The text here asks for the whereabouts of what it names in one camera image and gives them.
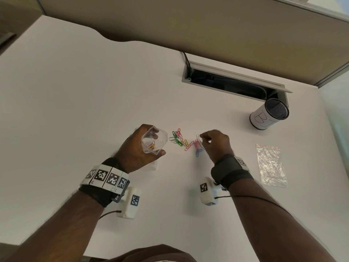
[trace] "person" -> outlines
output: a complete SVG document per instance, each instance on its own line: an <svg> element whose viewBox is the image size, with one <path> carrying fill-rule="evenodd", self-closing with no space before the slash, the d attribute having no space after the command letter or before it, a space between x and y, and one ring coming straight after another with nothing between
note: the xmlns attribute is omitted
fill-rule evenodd
<svg viewBox="0 0 349 262"><path fill-rule="evenodd" d="M161 150L158 155L143 152L141 138L151 127L152 125L147 124L140 126L112 157L119 163L120 170L131 173L165 155L164 150ZM218 130L211 130L202 133L200 137L215 165L223 158L233 156L227 135ZM236 178L234 172L230 173L230 176L233 182L228 184L225 181L228 184L227 189L260 261L335 261L325 248L279 206L251 176L242 175L242 178ZM96 189L93 193L88 190L75 192L49 220L4 261L80 261L104 209L105 199L101 202L101 194L96 194L102 193L103 189ZM109 261L195 262L195 259L178 249L160 245L136 249Z"/></svg>

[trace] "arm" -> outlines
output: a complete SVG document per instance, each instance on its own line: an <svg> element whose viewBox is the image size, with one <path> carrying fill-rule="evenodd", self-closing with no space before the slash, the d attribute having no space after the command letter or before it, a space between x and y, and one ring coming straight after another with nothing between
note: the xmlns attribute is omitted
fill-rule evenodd
<svg viewBox="0 0 349 262"><path fill-rule="evenodd" d="M216 163L225 154L233 154L229 137L218 130L200 135L211 160ZM249 195L278 203L253 179L240 179L229 186L247 237L261 262L335 262L329 253L282 208Z"/></svg>
<svg viewBox="0 0 349 262"><path fill-rule="evenodd" d="M120 147L115 157L126 172L133 172L160 158L145 154L141 146L143 134L152 125L140 126ZM77 191L5 262L78 262L90 241L104 207L81 191Z"/></svg>

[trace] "brown shirt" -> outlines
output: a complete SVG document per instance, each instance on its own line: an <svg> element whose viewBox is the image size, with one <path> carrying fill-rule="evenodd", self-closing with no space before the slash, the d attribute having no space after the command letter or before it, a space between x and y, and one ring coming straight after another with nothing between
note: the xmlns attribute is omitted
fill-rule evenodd
<svg viewBox="0 0 349 262"><path fill-rule="evenodd" d="M197 262L190 254L167 245L150 246L127 252L107 262Z"/></svg>

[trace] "person's right arm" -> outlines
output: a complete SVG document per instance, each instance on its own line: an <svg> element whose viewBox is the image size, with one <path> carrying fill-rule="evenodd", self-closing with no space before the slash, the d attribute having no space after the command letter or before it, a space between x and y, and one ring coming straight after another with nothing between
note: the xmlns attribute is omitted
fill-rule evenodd
<svg viewBox="0 0 349 262"><path fill-rule="evenodd" d="M203 146L213 163L225 154L233 154L229 137L218 130L200 135ZM289 213L250 178L240 179L229 186L247 237L261 262L335 262L325 248L312 237Z"/></svg>

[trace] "desk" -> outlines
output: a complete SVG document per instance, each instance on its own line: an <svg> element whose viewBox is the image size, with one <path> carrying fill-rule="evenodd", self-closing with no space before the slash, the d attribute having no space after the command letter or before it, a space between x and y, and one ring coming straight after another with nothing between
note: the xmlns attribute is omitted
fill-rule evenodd
<svg viewBox="0 0 349 262"><path fill-rule="evenodd" d="M265 188L331 250L349 256L349 182L316 87L193 55L189 59L282 83L290 116L257 131L262 102L183 83L183 55L42 16L1 57L0 242L20 244L142 123L189 140L217 128L260 180L255 144L280 147L288 188ZM206 153L168 142L155 172L134 172L142 189L134 220L107 215L87 256L111 258L165 243L198 261L258 261L232 200L208 207L198 182ZM110 204L105 211L117 209Z"/></svg>

